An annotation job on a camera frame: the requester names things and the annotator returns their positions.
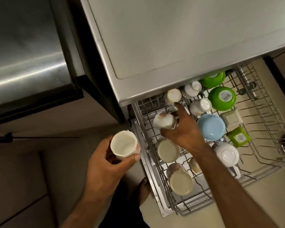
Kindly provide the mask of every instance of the green bowl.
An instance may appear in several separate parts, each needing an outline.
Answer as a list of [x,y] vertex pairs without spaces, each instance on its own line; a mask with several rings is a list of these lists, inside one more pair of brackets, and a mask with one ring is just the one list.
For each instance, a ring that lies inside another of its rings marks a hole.
[[217,111],[227,111],[236,102],[236,94],[228,87],[218,86],[210,91],[208,99]]
[[214,88],[223,83],[225,76],[225,72],[220,72],[218,74],[205,77],[202,80],[199,80],[199,82],[207,88]]

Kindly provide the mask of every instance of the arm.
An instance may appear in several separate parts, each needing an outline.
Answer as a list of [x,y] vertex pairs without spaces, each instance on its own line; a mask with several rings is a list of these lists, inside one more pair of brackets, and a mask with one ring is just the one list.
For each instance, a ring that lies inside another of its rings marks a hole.
[[93,227],[106,199],[113,194],[122,176],[140,159],[139,154],[133,154],[119,164],[109,163],[106,155],[110,152],[112,138],[103,139],[92,154],[83,197],[61,228]]
[[243,187],[221,163],[212,148],[205,142],[196,121],[184,107],[178,108],[179,125],[174,130],[162,129],[161,134],[184,149],[198,162],[226,227],[266,227],[277,225],[246,193]]

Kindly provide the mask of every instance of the forearm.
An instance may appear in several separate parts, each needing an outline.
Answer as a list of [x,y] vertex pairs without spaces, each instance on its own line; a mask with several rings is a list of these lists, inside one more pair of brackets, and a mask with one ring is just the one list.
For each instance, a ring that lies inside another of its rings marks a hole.
[[104,201],[96,202],[84,198],[81,199],[61,228],[93,227],[103,205]]
[[207,180],[226,227],[277,227],[232,177],[210,146],[191,153]]

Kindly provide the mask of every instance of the barcode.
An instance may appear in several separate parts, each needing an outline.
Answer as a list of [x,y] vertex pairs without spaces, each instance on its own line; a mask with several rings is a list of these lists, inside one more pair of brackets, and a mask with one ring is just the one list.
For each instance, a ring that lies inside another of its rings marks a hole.
[[242,142],[244,142],[244,141],[247,140],[247,138],[245,137],[245,135],[243,135],[242,133],[237,134],[234,138],[235,138],[235,140],[236,140],[237,142],[239,142],[239,143],[242,143]]
[[223,90],[222,92],[220,92],[219,98],[222,101],[230,101],[232,99],[232,93],[228,90]]

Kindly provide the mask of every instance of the green container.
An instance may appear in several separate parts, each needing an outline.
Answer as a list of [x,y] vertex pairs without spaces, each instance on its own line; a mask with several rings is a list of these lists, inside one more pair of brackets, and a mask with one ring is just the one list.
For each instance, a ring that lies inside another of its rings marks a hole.
[[236,94],[228,87],[218,86],[210,91],[208,99],[217,111],[227,111],[236,102]]
[[220,72],[218,74],[205,77],[202,80],[199,80],[199,82],[207,88],[214,88],[223,83],[225,76],[225,72]]
[[235,147],[240,147],[251,141],[251,137],[240,126],[228,132],[226,136],[232,141]]

